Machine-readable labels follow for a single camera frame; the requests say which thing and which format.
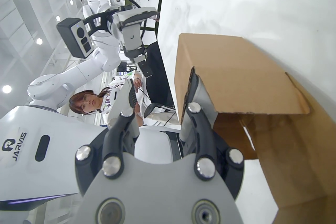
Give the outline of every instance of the metal bolt head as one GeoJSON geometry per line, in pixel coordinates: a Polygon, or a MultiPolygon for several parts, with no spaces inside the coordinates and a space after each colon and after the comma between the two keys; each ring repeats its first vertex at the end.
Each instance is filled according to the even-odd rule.
{"type": "Polygon", "coordinates": [[[106,200],[97,211],[98,224],[122,224],[125,221],[125,206],[119,200],[106,200]]]}
{"type": "Polygon", "coordinates": [[[243,154],[238,149],[231,149],[229,152],[229,158],[236,164],[241,164],[244,160],[243,154]]]}
{"type": "Polygon", "coordinates": [[[212,178],[215,176],[215,164],[209,158],[200,158],[196,164],[197,171],[205,178],[212,178]]]}
{"type": "Polygon", "coordinates": [[[188,110],[192,113],[198,113],[201,111],[201,106],[198,103],[192,102],[188,104],[188,110]]]}
{"type": "Polygon", "coordinates": [[[118,157],[109,157],[103,162],[102,170],[106,177],[112,177],[119,172],[121,161],[118,157]]]}
{"type": "Polygon", "coordinates": [[[91,148],[89,146],[82,146],[76,152],[76,159],[79,161],[85,160],[89,157],[91,153],[91,148]]]}
{"type": "Polygon", "coordinates": [[[123,110],[121,113],[120,113],[121,116],[124,116],[124,117],[131,117],[133,115],[133,108],[129,107],[125,110],[123,110]]]}

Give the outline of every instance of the jarvis logo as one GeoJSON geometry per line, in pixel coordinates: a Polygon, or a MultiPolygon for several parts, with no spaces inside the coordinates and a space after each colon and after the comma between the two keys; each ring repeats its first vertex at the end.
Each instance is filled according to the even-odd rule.
{"type": "Polygon", "coordinates": [[[10,152],[13,150],[12,158],[14,161],[18,161],[18,157],[20,151],[22,150],[26,135],[27,133],[21,133],[21,135],[19,136],[19,138],[17,138],[17,140],[6,139],[1,149],[5,152],[10,152]]]}
{"type": "Polygon", "coordinates": [[[1,149],[6,152],[12,151],[13,148],[11,146],[14,144],[15,144],[15,139],[6,139],[1,149]]]}

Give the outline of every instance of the silver screw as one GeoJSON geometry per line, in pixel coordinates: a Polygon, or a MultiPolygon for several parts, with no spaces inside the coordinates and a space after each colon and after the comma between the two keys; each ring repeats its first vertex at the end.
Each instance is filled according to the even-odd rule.
{"type": "Polygon", "coordinates": [[[85,160],[89,157],[91,153],[91,148],[89,146],[82,146],[76,152],[76,159],[79,161],[85,160]]]}
{"type": "Polygon", "coordinates": [[[106,177],[112,177],[119,172],[121,161],[118,157],[109,157],[103,162],[102,170],[106,177]]]}
{"type": "Polygon", "coordinates": [[[129,107],[129,108],[123,110],[123,111],[120,113],[120,115],[121,115],[121,116],[124,116],[124,117],[131,117],[132,114],[133,114],[133,108],[131,108],[131,107],[129,107]]]}
{"type": "Polygon", "coordinates": [[[200,158],[196,164],[197,171],[205,178],[212,178],[215,176],[215,164],[209,158],[200,158]]]}
{"type": "Polygon", "coordinates": [[[229,157],[232,162],[236,164],[241,164],[244,160],[243,154],[238,149],[231,149],[229,152],[229,157]]]}
{"type": "Polygon", "coordinates": [[[188,110],[192,113],[198,113],[201,111],[201,106],[198,103],[189,103],[188,104],[188,110]]]}

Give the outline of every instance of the cardboard box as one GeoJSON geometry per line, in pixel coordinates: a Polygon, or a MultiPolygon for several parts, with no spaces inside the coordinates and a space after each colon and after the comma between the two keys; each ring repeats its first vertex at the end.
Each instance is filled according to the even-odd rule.
{"type": "Polygon", "coordinates": [[[194,70],[220,113],[214,130],[258,157],[279,208],[274,223],[336,223],[336,124],[321,105],[243,38],[181,34],[178,44],[180,122],[194,70]]]}

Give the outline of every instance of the box flap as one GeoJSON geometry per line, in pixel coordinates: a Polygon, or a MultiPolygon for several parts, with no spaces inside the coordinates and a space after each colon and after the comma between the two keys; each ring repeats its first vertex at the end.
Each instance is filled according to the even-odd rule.
{"type": "Polygon", "coordinates": [[[178,44],[175,87],[180,112],[192,67],[219,112],[309,112],[284,70],[248,40],[223,35],[181,34],[178,44]]]}
{"type": "Polygon", "coordinates": [[[291,77],[307,115],[242,115],[279,208],[336,194],[336,123],[291,77]]]}

